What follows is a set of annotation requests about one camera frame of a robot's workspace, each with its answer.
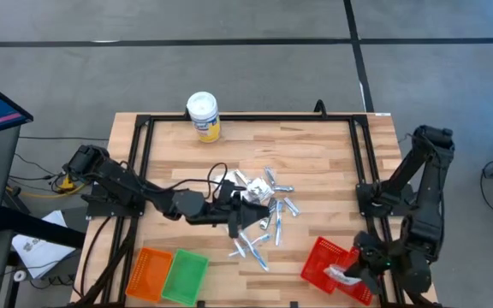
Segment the white printed paper sheet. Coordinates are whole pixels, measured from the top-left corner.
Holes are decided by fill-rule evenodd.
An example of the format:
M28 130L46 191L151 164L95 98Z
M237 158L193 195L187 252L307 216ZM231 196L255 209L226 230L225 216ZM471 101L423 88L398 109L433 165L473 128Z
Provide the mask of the white printed paper sheet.
M17 234L12 239L12 246L33 279L40 278L75 251L73 247L22 234Z

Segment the red plastic basket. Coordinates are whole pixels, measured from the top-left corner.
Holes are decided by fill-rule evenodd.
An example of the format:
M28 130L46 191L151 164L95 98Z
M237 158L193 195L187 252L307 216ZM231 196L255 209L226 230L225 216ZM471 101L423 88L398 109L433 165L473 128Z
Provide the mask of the red plastic basket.
M324 270L331 264L339 264L344 261L348 254L348 250L319 236L310 251L300 276L323 292L332 294L336 288L336 282L325 274Z
M352 246L347 255L339 259L337 265L342 269L347 269L357 261L358 256L359 249ZM353 285L337 282L336 288L363 305L369 305L372 302L373 294L362 281Z

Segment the orange plastic basket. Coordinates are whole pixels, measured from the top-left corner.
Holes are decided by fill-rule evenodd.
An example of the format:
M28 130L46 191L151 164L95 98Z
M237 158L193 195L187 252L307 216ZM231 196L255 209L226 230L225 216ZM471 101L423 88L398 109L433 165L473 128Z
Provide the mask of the orange plastic basket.
M126 288L126 295L158 302L172 264L171 252L142 247Z

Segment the black desk bar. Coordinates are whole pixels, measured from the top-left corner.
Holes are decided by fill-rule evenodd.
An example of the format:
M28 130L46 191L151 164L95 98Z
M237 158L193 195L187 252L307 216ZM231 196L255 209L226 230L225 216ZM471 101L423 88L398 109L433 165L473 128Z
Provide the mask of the black desk bar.
M0 231L12 231L50 243L73 247L83 247L86 234L72 228L46 222L7 207L0 208Z

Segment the dark blue bagged toothbrush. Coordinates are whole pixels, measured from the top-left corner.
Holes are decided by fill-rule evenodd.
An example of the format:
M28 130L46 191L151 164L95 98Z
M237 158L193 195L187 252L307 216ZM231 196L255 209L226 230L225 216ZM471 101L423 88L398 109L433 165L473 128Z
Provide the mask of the dark blue bagged toothbrush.
M256 246L251 246L250 245L250 240L249 238L247 237L247 235L243 232L243 231L240 231L239 232L239 237L244 237L245 240L246 240L246 243L250 246L250 249L251 249L251 253L253 254L253 256L255 257L255 259L258 261L260 267L266 271L266 272L269 272L270 269L269 269L269 266L267 265L267 263L264 261L264 259L262 258L260 252L258 251L258 248Z

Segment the light blue bagged toothbrush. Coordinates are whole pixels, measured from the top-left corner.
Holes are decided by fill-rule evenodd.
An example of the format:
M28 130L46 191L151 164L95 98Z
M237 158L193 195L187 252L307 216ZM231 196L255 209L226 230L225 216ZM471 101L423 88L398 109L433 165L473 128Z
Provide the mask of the light blue bagged toothbrush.
M275 245L279 246L281 244L282 237L282 202L276 202L276 240Z
M271 238L270 234L263 234L256 238L255 240L250 241L251 246L256 246L257 244L265 243L269 241ZM243 250L245 251L246 255L251 252L250 246L246 243L246 240L244 237L240 237L238 239L239 243L241 244Z

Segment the red white bagged toothbrush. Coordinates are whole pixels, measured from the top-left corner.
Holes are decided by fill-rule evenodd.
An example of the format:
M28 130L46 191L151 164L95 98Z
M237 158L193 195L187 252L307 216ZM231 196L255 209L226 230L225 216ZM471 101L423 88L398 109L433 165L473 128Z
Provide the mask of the red white bagged toothbrush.
M246 256L246 253L243 250L243 248L242 248L241 244L239 243L239 241L237 239L233 239L233 242L235 244L235 250L233 252L231 252L229 254L229 256L230 257L233 257L233 256L236 256L236 255L239 255L242 258L244 258Z

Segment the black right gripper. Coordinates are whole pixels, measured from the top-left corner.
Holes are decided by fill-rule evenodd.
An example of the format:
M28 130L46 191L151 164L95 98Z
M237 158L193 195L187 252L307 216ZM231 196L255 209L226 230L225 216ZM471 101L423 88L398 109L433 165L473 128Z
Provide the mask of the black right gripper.
M398 269L401 242L385 242L376 235L360 231L354 237L353 246L359 249L359 256L357 261L344 271L344 275L360 279L374 294L383 293L383 283L379 282L379 278L387 270L393 275Z

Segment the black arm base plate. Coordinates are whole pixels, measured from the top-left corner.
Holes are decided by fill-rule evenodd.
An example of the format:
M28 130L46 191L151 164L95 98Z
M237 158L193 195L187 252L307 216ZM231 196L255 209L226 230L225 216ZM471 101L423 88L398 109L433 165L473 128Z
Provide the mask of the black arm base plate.
M398 194L392 194L386 192L381 182L359 183L356 195L359 212L365 217L405 216L417 197L410 184Z
M94 183L90 193L80 197L87 202L86 215L89 217L139 217L145 212L146 201L143 198L134 197L130 193L119 195L98 183Z

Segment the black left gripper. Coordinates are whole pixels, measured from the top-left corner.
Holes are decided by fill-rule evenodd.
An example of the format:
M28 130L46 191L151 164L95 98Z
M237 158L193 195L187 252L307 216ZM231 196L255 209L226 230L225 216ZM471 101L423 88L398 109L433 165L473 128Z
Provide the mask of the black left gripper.
M240 213L241 227L248 228L255 222L266 218L269 208L265 205L244 202L241 205L241 193L236 189L233 181L222 180L218 196L210 203L207 222L216 226L225 224L228 227L229 237L239 237Z

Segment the green plastic basket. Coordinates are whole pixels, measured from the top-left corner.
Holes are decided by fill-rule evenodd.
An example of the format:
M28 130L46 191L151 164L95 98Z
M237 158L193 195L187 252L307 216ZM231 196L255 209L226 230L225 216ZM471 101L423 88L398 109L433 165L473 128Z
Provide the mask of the green plastic basket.
M162 297L186 305L196 305L209 259L198 253L178 249L166 278Z

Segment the yellow white wipes canister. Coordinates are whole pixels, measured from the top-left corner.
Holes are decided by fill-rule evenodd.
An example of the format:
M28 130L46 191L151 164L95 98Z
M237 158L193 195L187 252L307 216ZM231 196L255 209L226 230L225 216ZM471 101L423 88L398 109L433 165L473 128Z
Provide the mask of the yellow white wipes canister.
M221 122L216 98L209 92L195 92L187 100L187 112L199 140L205 143L219 139Z

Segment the black aluminium table frame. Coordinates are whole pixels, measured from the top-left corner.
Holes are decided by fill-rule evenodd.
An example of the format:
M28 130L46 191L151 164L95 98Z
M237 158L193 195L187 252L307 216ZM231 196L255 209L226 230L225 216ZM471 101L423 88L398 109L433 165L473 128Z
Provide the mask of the black aluminium table frame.
M192 123L179 113L118 113L107 145L110 155L127 159L140 175L160 186L187 180L205 190L204 178L221 162L230 170L258 177L264 167L294 188L298 217L285 216L283 242L265 243L268 264L232 255L232 240L221 228L191 226L165 219L147 205L137 219L92 219L86 232L76 287L90 287L101 275L129 227L137 233L134 249L116 267L92 304L77 294L66 308L145 308L125 289L141 247L173 252L179 248L209 258L199 306L213 307L354 307L342 292L328 295L300 277L318 236L350 247L366 227L355 187L391 175L401 160L392 119L387 115L321 112L224 112L220 139L201 142Z

